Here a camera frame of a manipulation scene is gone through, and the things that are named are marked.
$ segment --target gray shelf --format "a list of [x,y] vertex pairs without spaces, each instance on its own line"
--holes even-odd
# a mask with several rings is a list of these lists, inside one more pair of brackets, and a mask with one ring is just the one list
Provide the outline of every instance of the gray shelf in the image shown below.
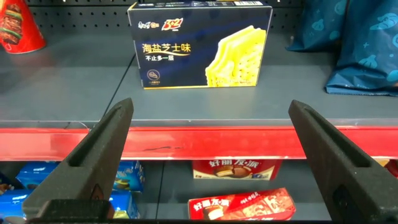
[[0,52],[0,121],[98,121],[134,55],[131,36],[46,37],[36,52]]
[[256,87],[143,90],[133,62],[112,104],[131,97],[138,125],[149,120],[156,120],[153,125],[172,125],[170,120],[191,121],[186,125],[223,121],[248,125],[254,119],[257,124],[280,123],[280,119],[290,124],[287,110],[293,99],[311,105],[328,119],[347,121],[345,124],[398,124],[396,98],[327,94],[323,87],[335,56],[288,52],[284,47],[289,41],[288,34],[269,35]]
[[285,187],[297,211],[293,220],[330,220],[326,205],[305,161],[284,161],[275,180],[193,179],[191,162],[165,162],[158,219],[189,219],[187,202],[193,198],[238,194]]

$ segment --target red shelf edge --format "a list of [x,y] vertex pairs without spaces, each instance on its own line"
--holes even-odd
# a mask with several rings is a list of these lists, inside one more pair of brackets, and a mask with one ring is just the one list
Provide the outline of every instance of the red shelf edge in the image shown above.
[[[338,126],[370,156],[398,159],[398,127]],[[0,128],[0,161],[61,161],[87,129]],[[292,126],[130,128],[123,159],[304,159]]]

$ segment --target snack bag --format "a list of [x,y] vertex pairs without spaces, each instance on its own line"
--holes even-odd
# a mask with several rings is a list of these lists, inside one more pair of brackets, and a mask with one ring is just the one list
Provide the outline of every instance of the snack bag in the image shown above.
[[398,1],[351,0],[328,93],[398,96]]
[[347,0],[307,0],[293,44],[287,50],[331,50],[340,39]]

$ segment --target store shelf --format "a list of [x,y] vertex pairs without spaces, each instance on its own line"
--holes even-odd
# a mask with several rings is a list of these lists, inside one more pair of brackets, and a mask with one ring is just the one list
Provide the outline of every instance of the store shelf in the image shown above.
[[346,125],[360,125],[358,119],[398,118],[393,97],[327,94],[323,87],[334,56],[288,52],[284,47],[289,41],[287,34],[268,36],[256,87],[144,91],[137,66],[131,66],[112,104],[131,97],[136,120],[176,119],[198,124],[215,119],[215,125],[219,119],[289,119],[287,110],[292,100],[308,103],[328,119],[353,119]]
[[282,163],[275,180],[193,179],[190,162],[165,163],[158,219],[189,219],[187,202],[193,198],[238,194],[285,187],[297,211],[292,220],[330,220],[311,170],[305,161]]
[[48,47],[42,50],[24,55],[0,53],[2,126],[97,122],[134,51],[130,35],[47,37]]
[[[60,161],[88,133],[85,126],[128,97],[134,115],[123,159],[303,159],[287,113],[293,99],[313,106],[369,155],[398,158],[396,99],[326,94],[334,56],[288,52],[289,40],[287,34],[268,37],[259,83],[243,88],[144,91],[136,62],[122,79],[132,59],[126,35],[69,35],[37,57],[13,55],[7,60],[15,65],[3,68],[11,72],[2,77],[0,160]],[[45,52],[50,56],[40,58]],[[19,72],[32,67],[33,75]]]

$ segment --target dark blue box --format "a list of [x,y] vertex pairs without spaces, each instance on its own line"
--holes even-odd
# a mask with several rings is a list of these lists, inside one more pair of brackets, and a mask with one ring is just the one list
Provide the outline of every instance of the dark blue box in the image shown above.
[[256,86],[272,15],[266,3],[135,3],[127,12],[144,89]]

